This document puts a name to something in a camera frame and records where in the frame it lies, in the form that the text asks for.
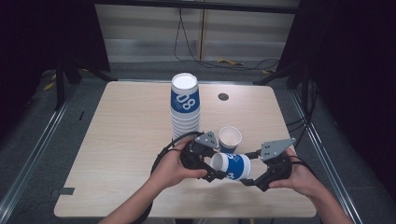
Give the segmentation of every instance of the person's right hand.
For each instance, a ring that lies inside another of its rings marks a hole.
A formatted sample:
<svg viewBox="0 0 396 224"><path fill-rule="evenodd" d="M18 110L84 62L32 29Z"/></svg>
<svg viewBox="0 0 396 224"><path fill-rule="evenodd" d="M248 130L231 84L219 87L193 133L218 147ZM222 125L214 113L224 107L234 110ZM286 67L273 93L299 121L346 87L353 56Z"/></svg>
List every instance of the person's right hand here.
<svg viewBox="0 0 396 224"><path fill-rule="evenodd" d="M294 152L288 148L286 153L291 156L291 161L298 161ZM324 186L315 178L315 176L303 165L293 164L291 175L288 179L276 180L270 183L270 189L288 188L307 196L313 196L318 189Z"/></svg>

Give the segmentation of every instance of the wooden table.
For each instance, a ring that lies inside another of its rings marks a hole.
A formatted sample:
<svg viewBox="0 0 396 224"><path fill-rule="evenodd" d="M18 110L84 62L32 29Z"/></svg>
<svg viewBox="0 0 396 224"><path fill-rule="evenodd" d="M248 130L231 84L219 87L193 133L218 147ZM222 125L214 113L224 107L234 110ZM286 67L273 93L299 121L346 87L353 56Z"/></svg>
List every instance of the wooden table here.
<svg viewBox="0 0 396 224"><path fill-rule="evenodd" d="M235 152L289 138L269 87L199 84L201 131L234 126L243 135ZM105 217L148 179L151 165L172 138L170 83L110 82L93 116L54 209L58 217ZM220 93L229 99L221 101ZM250 177L266 171L252 161ZM245 187L230 179L186 179L154 201L150 217L312 217L313 204L291 189Z"/></svg>

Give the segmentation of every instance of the finger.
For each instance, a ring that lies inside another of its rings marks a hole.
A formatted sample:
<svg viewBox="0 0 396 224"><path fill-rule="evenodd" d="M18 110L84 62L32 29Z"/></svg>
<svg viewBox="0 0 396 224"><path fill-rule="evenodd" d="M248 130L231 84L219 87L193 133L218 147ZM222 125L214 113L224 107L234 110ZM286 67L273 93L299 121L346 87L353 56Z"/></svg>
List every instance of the finger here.
<svg viewBox="0 0 396 224"><path fill-rule="evenodd" d="M175 146L175 148L179 148L179 149L183 149L184 146L186 146L190 141L192 141L194 138L192 136L187 136L182 138L177 145Z"/></svg>
<svg viewBox="0 0 396 224"><path fill-rule="evenodd" d="M291 150L291 148L289 148L289 147L285 150L285 152L289 156L296 156L296 154L293 152L293 150Z"/></svg>
<svg viewBox="0 0 396 224"><path fill-rule="evenodd" d="M184 177L185 178L201 178L207 174L206 170L184 170Z"/></svg>
<svg viewBox="0 0 396 224"><path fill-rule="evenodd" d="M270 189L280 189L280 188L289 188L290 182L287 179L284 180L276 180L269 184Z"/></svg>

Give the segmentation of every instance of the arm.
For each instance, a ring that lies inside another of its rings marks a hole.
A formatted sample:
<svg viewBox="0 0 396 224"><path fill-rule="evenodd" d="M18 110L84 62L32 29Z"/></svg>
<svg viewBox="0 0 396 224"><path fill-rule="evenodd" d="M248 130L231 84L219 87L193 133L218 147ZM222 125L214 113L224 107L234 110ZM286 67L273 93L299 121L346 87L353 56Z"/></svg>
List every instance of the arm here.
<svg viewBox="0 0 396 224"><path fill-rule="evenodd" d="M288 155L295 156L291 149ZM352 220L335 200L332 194L302 165L293 165L289 179L277 180L270 184L271 189L289 188L308 197L318 210L318 214L325 224L352 223Z"/></svg>
<svg viewBox="0 0 396 224"><path fill-rule="evenodd" d="M190 138L181 140L174 149L182 150L190 140ZM185 178L200 178L206 175L206 170L184 168L178 150L171 150L163 156L146 183L100 223L131 223L146 211L164 189L180 183Z"/></svg>

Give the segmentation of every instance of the stack of paper cups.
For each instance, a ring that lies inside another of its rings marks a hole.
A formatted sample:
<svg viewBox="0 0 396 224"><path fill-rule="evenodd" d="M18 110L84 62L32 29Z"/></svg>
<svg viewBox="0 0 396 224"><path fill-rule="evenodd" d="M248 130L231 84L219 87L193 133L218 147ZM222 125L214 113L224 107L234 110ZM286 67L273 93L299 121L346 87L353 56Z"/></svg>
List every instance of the stack of paper cups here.
<svg viewBox="0 0 396 224"><path fill-rule="evenodd" d="M200 113L197 78L189 73L174 76L171 90L173 139L184 133L199 131Z"/></svg>

